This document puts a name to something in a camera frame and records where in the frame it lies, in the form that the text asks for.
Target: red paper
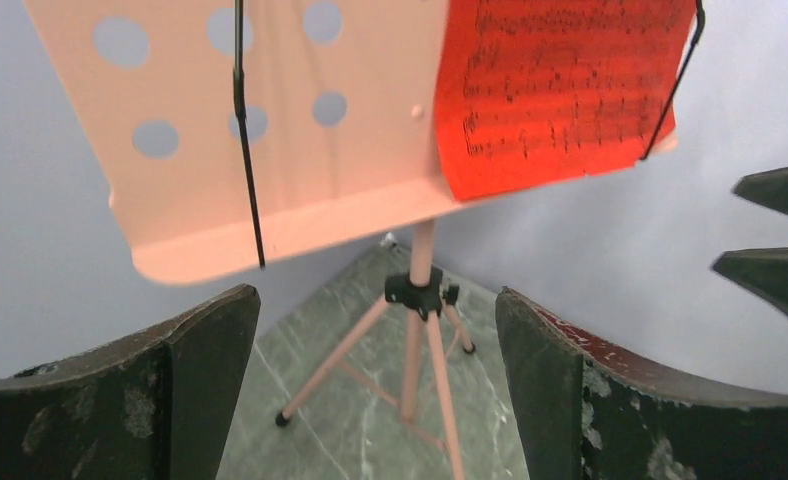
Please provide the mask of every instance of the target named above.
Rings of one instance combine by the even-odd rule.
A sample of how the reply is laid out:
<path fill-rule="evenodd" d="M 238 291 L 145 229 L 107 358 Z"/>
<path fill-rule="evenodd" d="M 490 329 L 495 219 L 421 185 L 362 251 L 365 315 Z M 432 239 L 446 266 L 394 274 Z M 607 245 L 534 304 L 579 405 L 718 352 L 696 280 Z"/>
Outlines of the red paper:
<path fill-rule="evenodd" d="M 456 199 L 633 166 L 695 14 L 695 0 L 451 0 L 435 120 Z M 671 109 L 657 140 L 674 128 Z"/>

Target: floor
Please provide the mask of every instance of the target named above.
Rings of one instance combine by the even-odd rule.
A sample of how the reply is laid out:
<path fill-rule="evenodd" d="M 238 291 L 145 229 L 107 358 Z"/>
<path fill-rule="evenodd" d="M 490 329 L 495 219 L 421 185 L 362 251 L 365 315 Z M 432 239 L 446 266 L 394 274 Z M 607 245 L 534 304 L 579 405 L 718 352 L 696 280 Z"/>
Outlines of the floor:
<path fill-rule="evenodd" d="M 398 413 L 336 370 L 285 429 L 274 417 L 381 295 L 386 275 L 408 270 L 409 252 L 379 246 L 256 339 L 219 480 L 450 479 L 447 456 L 400 423 Z M 450 276 L 477 346 L 452 350 L 448 369 L 468 480 L 528 479 L 494 324 L 495 295 Z M 392 306 L 348 362 L 393 395 L 400 390 L 405 309 Z M 453 328 L 442 321 L 445 345 Z M 418 425 L 443 438 L 427 348 Z"/>

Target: gray wall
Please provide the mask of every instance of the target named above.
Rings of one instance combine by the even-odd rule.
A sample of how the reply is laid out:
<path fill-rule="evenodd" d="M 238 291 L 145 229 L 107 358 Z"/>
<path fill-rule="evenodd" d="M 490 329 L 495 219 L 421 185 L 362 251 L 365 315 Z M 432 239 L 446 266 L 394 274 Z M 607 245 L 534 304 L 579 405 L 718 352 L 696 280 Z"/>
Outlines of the gray wall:
<path fill-rule="evenodd" d="M 788 218 L 729 193 L 743 175 L 788 165 L 788 1 L 707 3 L 676 152 L 445 218 L 438 259 L 656 360 L 788 392 L 788 321 L 708 269 L 727 249 L 788 245 Z M 107 190 L 22 4 L 0 0 L 0 375 L 241 281 L 261 288 L 270 325 L 375 241 L 159 287 L 133 271 Z"/>
<path fill-rule="evenodd" d="M 378 239 L 192 288 L 141 278 L 108 184 L 18 0 L 0 0 L 0 376 L 170 318 L 245 282 L 259 332 Z"/>

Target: tripod leg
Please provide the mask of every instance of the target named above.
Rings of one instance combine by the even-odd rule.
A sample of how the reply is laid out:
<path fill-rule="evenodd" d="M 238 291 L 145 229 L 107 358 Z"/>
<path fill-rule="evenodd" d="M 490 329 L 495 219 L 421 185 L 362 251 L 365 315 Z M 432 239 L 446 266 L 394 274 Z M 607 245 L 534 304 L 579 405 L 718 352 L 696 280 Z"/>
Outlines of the tripod leg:
<path fill-rule="evenodd" d="M 471 340 L 471 336 L 468 334 L 465 323 L 462 322 L 462 317 L 459 316 L 459 311 L 456 310 L 456 307 L 453 305 L 445 305 L 444 315 L 447 317 L 447 320 L 453 324 L 453 328 L 459 332 L 459 338 L 462 339 L 462 349 L 465 350 L 465 353 L 470 355 L 475 352 L 476 345 L 474 345 L 473 340 Z"/>
<path fill-rule="evenodd" d="M 406 327 L 406 355 L 403 363 L 403 388 L 400 391 L 400 419 L 406 423 L 415 420 L 420 380 L 421 346 L 423 345 L 423 320 L 409 310 Z"/>
<path fill-rule="evenodd" d="M 438 402 L 441 404 L 441 419 L 447 436 L 447 450 L 450 453 L 450 465 L 453 467 L 453 480 L 465 480 L 465 467 L 462 464 L 462 452 L 459 450 L 459 432 L 456 429 L 456 415 L 453 412 L 453 395 L 450 393 L 450 379 L 447 377 L 444 341 L 441 339 L 441 327 L 435 312 L 429 314 L 426 332 L 432 354 L 432 368 L 435 371 Z"/>
<path fill-rule="evenodd" d="M 345 355 L 352 349 L 359 340 L 374 326 L 376 321 L 379 317 L 385 313 L 385 309 L 388 308 L 388 303 L 385 301 L 385 296 L 379 298 L 373 306 L 370 307 L 370 310 L 365 312 L 362 315 L 362 318 L 359 319 L 356 326 L 353 327 L 352 330 L 344 337 L 344 340 L 335 347 L 335 350 L 329 354 L 329 357 L 323 361 L 323 363 L 317 368 L 312 378 L 303 385 L 303 388 L 300 389 L 300 392 L 291 400 L 291 402 L 279 412 L 279 415 L 276 416 L 276 424 L 280 427 L 284 427 L 288 424 L 291 420 L 291 416 L 293 416 L 297 410 L 309 399 L 311 394 L 315 391 L 315 389 L 320 386 L 321 383 L 326 379 L 327 376 L 332 372 L 338 362 L 344 358 Z"/>

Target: black tripod foot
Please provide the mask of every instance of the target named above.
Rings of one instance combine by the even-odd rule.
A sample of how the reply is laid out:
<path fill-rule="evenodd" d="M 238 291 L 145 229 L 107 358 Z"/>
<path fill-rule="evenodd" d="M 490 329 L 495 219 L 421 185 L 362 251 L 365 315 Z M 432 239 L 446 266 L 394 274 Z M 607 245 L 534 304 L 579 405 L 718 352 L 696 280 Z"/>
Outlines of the black tripod foot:
<path fill-rule="evenodd" d="M 277 427 L 284 427 L 288 425 L 291 421 L 290 418 L 285 418 L 285 415 L 282 415 L 282 412 L 279 412 L 279 415 L 276 416 L 276 426 Z"/>

